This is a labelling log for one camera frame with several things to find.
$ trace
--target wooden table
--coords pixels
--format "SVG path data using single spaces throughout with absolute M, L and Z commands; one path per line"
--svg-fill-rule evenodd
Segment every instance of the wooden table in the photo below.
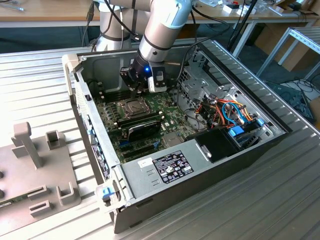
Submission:
M 23 12 L 0 6 L 0 28 L 85 26 L 87 23 L 87 11 L 92 2 L 92 0 L 19 1 L 21 2 L 21 7 L 25 9 Z M 239 15 L 236 13 L 228 14 L 222 11 L 221 6 L 211 7 L 203 3 L 198 3 L 197 9 L 208 16 L 224 20 L 228 23 L 236 23 L 239 19 Z M 195 13 L 194 16 L 199 24 L 215 23 L 197 13 Z M 266 9 L 264 12 L 257 12 L 248 18 L 247 27 L 233 51 L 233 55 L 238 57 L 257 23 L 296 23 L 298 21 L 306 21 L 307 27 L 310 27 L 318 18 L 318 16 L 314 15 L 308 16 L 306 19 L 302 17 L 298 18 L 298 16 L 283 17 L 269 9 Z M 191 17 L 187 23 L 193 23 Z M 95 15 L 90 25 L 100 25 L 99 11 L 95 10 Z

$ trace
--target blue latch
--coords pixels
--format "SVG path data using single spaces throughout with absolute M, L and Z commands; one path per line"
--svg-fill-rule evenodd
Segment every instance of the blue latch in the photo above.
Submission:
M 240 127 L 240 126 L 234 126 L 232 127 L 230 130 L 229 130 L 229 134 L 232 136 L 232 137 L 235 137 L 239 134 L 242 134 L 244 133 L 245 131 Z
M 104 188 L 102 188 L 101 191 L 102 191 L 102 198 L 103 199 L 108 198 L 111 195 L 115 194 L 115 189 L 112 186 L 104 187 Z
M 265 124 L 265 121 L 263 121 L 261 118 L 258 118 L 257 123 L 262 127 Z

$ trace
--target aluminum workbench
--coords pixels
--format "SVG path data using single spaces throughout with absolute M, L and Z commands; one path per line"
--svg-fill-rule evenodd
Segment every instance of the aluminum workbench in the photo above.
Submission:
M 251 167 L 118 235 L 95 201 L 97 184 L 61 64 L 62 55 L 89 49 L 0 55 L 1 146 L 11 143 L 12 122 L 28 121 L 32 137 L 63 132 L 82 199 L 78 206 L 3 239 L 319 239 L 320 133 L 217 42 L 204 44 L 293 133 Z M 210 71 L 219 82 L 226 78 L 215 66 Z

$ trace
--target blue cable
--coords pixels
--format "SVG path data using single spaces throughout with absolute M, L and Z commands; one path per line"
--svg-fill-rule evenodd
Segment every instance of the blue cable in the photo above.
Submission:
M 236 111 L 238 112 L 238 114 L 239 114 L 239 116 L 241 117 L 241 119 L 242 119 L 245 123 L 247 122 L 247 120 L 246 120 L 246 119 L 244 118 L 244 116 L 241 114 L 239 108 L 238 108 L 234 103 L 232 103 L 232 102 L 227 102 L 227 103 L 223 104 L 223 106 L 222 106 L 222 113 L 223 113 L 223 116 L 224 116 L 225 119 L 227 119 L 228 121 L 232 122 L 235 126 L 237 126 L 237 124 L 236 124 L 235 121 L 231 120 L 230 118 L 228 118 L 228 117 L 226 116 L 225 106 L 226 106 L 227 104 L 232 105 L 232 106 L 236 109 Z

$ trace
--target warning label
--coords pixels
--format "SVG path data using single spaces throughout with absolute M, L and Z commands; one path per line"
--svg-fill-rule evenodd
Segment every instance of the warning label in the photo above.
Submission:
M 180 150 L 152 160 L 152 162 L 165 184 L 194 171 Z

